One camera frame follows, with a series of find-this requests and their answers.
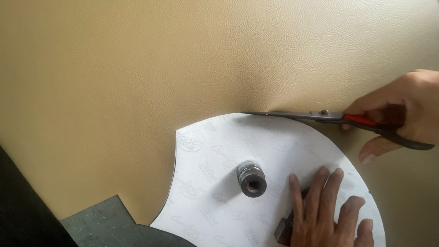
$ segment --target tan leather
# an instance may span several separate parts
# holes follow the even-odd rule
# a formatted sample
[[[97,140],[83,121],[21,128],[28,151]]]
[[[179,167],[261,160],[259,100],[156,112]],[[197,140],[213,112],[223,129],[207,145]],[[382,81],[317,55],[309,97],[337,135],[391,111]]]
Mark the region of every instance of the tan leather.
[[[0,144],[59,219],[119,194],[149,224],[174,131],[196,121],[343,110],[404,72],[439,70],[437,0],[3,0],[0,33]],[[389,246],[439,243],[437,148],[362,166],[372,134],[315,126],[363,176]]]

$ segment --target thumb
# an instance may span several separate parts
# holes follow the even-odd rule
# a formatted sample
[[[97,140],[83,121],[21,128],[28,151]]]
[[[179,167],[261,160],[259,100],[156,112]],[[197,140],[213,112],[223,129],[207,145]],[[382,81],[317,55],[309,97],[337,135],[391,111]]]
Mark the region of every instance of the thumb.
[[[385,154],[399,148],[402,148],[402,146],[382,136],[378,136],[364,144],[358,157],[360,162],[363,165],[366,165],[374,161],[381,154]]]
[[[371,219],[364,219],[360,222],[354,247],[374,247],[374,238],[372,236],[373,227],[374,222]]]

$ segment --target hand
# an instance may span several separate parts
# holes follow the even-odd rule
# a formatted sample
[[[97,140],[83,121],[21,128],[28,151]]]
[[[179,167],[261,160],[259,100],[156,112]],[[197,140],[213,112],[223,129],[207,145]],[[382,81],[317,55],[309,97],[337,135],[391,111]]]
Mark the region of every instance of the hand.
[[[402,125],[397,131],[399,136],[439,145],[439,72],[417,69],[402,75],[357,99],[345,114],[366,114],[377,123]],[[377,156],[401,147],[379,136],[364,145],[359,159],[367,164]]]
[[[290,175],[294,210],[291,247],[373,247],[371,219],[361,221],[358,237],[354,239],[358,211],[365,203],[363,198],[351,196],[340,210],[338,224],[334,222],[335,202],[344,173],[337,168],[328,176],[329,170],[324,167],[316,174],[305,207],[299,181]]]

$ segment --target red scissor handle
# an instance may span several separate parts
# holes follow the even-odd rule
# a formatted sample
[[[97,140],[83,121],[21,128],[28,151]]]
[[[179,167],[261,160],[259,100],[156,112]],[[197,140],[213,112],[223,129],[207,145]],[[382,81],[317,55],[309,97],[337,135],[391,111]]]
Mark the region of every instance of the red scissor handle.
[[[351,120],[357,123],[361,123],[370,127],[375,127],[377,125],[376,122],[367,119],[364,115],[345,115],[343,117],[344,120]]]

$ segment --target metal socket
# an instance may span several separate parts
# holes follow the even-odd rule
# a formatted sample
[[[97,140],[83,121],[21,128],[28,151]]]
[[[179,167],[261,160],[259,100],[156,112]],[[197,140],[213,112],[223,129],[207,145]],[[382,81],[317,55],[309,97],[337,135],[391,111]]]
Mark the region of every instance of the metal socket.
[[[248,197],[259,197],[267,189],[267,182],[261,167],[253,160],[241,162],[236,168],[238,183]]]

